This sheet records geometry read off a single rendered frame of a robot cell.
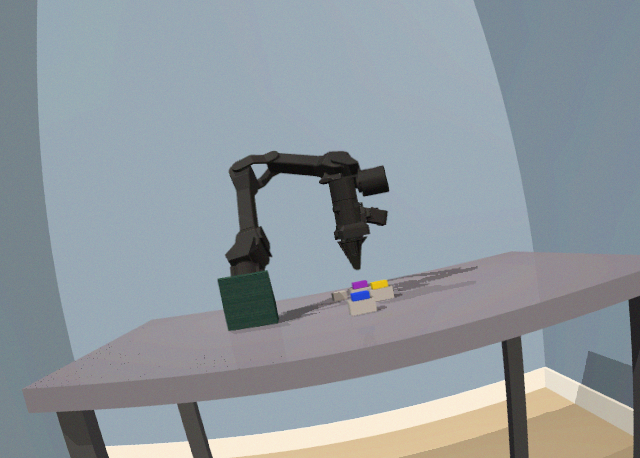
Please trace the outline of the yellow button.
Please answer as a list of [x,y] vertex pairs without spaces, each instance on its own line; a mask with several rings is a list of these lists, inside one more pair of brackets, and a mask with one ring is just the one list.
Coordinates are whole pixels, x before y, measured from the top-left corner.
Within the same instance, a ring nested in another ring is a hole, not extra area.
[[370,295],[374,296],[376,302],[394,298],[393,287],[388,285],[387,280],[371,282],[371,288],[367,289]]

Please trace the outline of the purple button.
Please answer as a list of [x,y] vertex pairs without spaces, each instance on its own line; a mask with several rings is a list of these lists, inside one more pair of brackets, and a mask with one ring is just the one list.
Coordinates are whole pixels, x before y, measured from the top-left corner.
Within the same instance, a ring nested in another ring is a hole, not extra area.
[[350,295],[351,295],[351,293],[367,291],[367,289],[371,288],[371,285],[367,285],[367,281],[366,280],[353,282],[352,285],[353,285],[353,288],[349,289],[350,290]]

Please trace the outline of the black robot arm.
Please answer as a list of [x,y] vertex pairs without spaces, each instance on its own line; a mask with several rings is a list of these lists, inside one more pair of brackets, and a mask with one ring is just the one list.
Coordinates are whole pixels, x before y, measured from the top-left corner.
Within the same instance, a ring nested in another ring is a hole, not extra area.
[[[251,165],[267,164],[268,170],[257,180]],[[264,155],[249,155],[232,164],[228,170],[237,191],[239,232],[236,243],[225,254],[230,276],[264,271],[270,263],[269,242],[258,223],[255,195],[278,173],[321,177],[328,184],[332,203],[357,198],[356,189],[364,196],[389,192],[384,166],[360,168],[348,152],[328,152],[323,156],[283,154],[271,151]],[[361,222],[386,225],[386,210],[366,208],[360,203]]]

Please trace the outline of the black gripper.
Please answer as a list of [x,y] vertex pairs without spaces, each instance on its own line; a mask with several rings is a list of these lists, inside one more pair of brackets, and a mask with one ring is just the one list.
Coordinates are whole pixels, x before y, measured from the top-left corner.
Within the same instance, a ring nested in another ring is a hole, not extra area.
[[362,244],[370,234],[369,225],[360,220],[360,202],[358,198],[333,202],[333,212],[336,221],[334,231],[338,241],[354,270],[361,269]]

